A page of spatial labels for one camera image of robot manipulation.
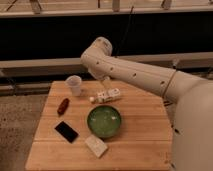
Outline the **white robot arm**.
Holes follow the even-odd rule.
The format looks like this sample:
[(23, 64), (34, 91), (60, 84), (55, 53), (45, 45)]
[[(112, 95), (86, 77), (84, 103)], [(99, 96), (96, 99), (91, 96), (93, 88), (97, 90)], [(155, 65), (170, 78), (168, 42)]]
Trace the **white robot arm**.
[(111, 76), (176, 105), (170, 171), (213, 171), (213, 81), (175, 69), (122, 60), (98, 37), (81, 55), (97, 80)]

